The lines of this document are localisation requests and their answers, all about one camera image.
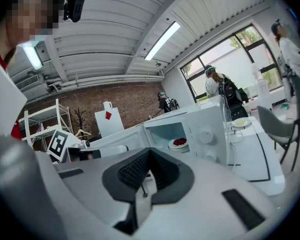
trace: window frame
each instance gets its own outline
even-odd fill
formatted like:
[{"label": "window frame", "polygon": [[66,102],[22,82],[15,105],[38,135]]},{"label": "window frame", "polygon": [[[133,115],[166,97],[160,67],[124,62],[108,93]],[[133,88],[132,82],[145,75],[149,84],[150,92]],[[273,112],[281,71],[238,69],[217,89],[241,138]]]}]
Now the window frame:
[{"label": "window frame", "polygon": [[[253,27],[253,28],[254,28],[254,30],[255,30],[255,31],[257,32],[257,34],[261,37],[261,39],[258,40],[258,41],[256,41],[256,42],[254,42],[254,43],[252,43],[252,44],[250,44],[250,45],[248,45],[248,46],[244,46],[243,43],[240,41],[239,37],[237,36],[237,34],[241,33],[242,31],[244,31],[244,30],[246,30],[246,29],[248,29],[248,28],[250,28],[250,27]],[[187,83],[187,85],[188,85],[188,87],[189,87],[189,89],[190,89],[190,92],[191,92],[191,94],[192,94],[192,96],[193,96],[193,99],[194,99],[194,101],[195,101],[196,103],[197,103],[197,99],[200,99],[200,98],[203,98],[203,97],[207,96],[207,93],[206,93],[206,92],[205,92],[205,93],[202,93],[202,94],[200,94],[200,95],[197,95],[197,94],[195,93],[194,88],[192,87],[192,85],[191,85],[191,83],[190,83],[190,81],[192,81],[192,80],[194,80],[194,79],[200,77],[201,75],[205,74],[205,72],[206,72],[206,70],[207,70],[207,69],[206,69],[206,66],[205,66],[205,64],[203,63],[203,61],[201,60],[200,56],[202,56],[203,54],[207,53],[208,51],[210,51],[211,49],[215,48],[216,46],[220,45],[220,44],[223,43],[224,41],[230,39],[231,37],[234,37],[234,38],[236,39],[236,41],[239,43],[239,45],[241,46],[241,48],[244,49],[244,51],[246,52],[247,56],[249,57],[251,63],[255,63],[255,61],[254,61],[254,59],[252,58],[252,55],[249,53],[249,51],[252,50],[253,48],[256,48],[256,47],[258,47],[258,46],[264,44],[265,47],[266,47],[266,48],[268,49],[268,51],[270,52],[270,55],[271,55],[272,60],[274,61],[274,63],[272,63],[272,64],[270,64],[270,65],[268,65],[268,66],[266,66],[266,67],[260,69],[260,73],[263,74],[263,73],[265,73],[265,72],[268,72],[269,70],[272,70],[272,69],[276,68],[276,69],[277,69],[277,72],[278,72],[278,75],[279,75],[279,77],[280,77],[280,79],[281,79],[281,81],[282,81],[282,75],[281,75],[281,72],[280,72],[280,70],[279,70],[279,66],[278,66],[278,64],[277,64],[277,60],[276,60],[276,58],[275,58],[273,52],[271,51],[271,49],[270,49],[269,45],[267,44],[267,42],[265,41],[264,37],[259,33],[259,31],[256,29],[256,27],[251,23],[251,24],[249,24],[249,25],[247,25],[247,26],[241,28],[240,30],[238,30],[238,31],[236,31],[236,32],[234,32],[234,33],[232,33],[232,34],[230,34],[228,37],[222,39],[221,41],[219,41],[218,43],[216,43],[216,44],[213,45],[212,47],[208,48],[208,49],[205,50],[204,52],[202,52],[202,53],[200,53],[199,55],[197,55],[197,56],[196,56],[195,58],[193,58],[190,62],[188,62],[188,63],[184,64],[182,67],[180,67],[181,73],[182,73],[182,75],[183,75],[183,77],[184,77],[184,79],[185,79],[185,81],[186,81],[186,83]],[[195,74],[195,75],[193,75],[193,76],[191,76],[191,77],[189,77],[189,78],[187,79],[186,76],[185,76],[185,74],[184,74],[183,68],[186,67],[188,64],[192,63],[193,61],[195,61],[196,59],[198,59],[198,60],[200,61],[201,65],[202,65],[202,67],[203,67],[203,70],[202,70],[201,72],[199,72],[199,73],[197,73],[197,74]],[[276,90],[276,89],[278,89],[278,88],[280,88],[280,87],[282,87],[282,83],[281,83],[281,86],[276,87],[276,88],[272,89],[271,91],[274,91],[274,90]]]}]

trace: white table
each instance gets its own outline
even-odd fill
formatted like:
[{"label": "white table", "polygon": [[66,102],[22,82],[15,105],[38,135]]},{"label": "white table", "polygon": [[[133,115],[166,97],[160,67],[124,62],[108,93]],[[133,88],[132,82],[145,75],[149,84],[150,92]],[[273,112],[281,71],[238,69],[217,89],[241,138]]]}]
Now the white table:
[{"label": "white table", "polygon": [[285,177],[274,149],[274,142],[256,118],[251,116],[248,119],[251,124],[242,128],[231,127],[231,122],[228,123],[231,129],[229,140],[236,148],[236,151],[232,145],[228,148],[228,168],[233,169],[235,174],[251,182],[266,195],[280,194],[285,188]]}]

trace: person in black shirt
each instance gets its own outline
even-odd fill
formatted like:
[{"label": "person in black shirt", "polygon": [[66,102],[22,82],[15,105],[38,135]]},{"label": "person in black shirt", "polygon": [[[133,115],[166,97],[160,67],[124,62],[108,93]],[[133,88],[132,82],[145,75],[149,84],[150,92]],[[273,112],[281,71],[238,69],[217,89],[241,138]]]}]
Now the person in black shirt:
[{"label": "person in black shirt", "polygon": [[164,113],[170,112],[171,110],[174,110],[172,108],[172,99],[166,96],[164,92],[158,93],[158,100],[159,100],[159,108],[158,111],[154,114],[154,117],[160,114],[162,110],[164,110]]}]

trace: window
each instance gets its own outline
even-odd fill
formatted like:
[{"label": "window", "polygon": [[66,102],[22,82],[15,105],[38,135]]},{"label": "window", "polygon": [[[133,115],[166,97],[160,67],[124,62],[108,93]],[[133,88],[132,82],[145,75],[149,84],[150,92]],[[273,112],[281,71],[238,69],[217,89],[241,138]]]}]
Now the window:
[{"label": "window", "polygon": [[200,54],[181,70],[196,102],[207,99],[207,65],[216,67],[218,73],[228,76],[252,98],[257,95],[253,63],[267,81],[270,91],[282,86],[273,54],[261,34],[250,25]]}]

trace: red diamond decoration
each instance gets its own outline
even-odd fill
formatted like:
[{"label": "red diamond decoration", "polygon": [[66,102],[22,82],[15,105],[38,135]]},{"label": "red diamond decoration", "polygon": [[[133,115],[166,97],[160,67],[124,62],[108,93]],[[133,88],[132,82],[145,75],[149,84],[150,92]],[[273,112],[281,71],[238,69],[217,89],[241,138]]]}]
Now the red diamond decoration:
[{"label": "red diamond decoration", "polygon": [[112,114],[110,112],[108,112],[108,111],[105,112],[105,119],[110,120],[111,116],[112,116]]}]

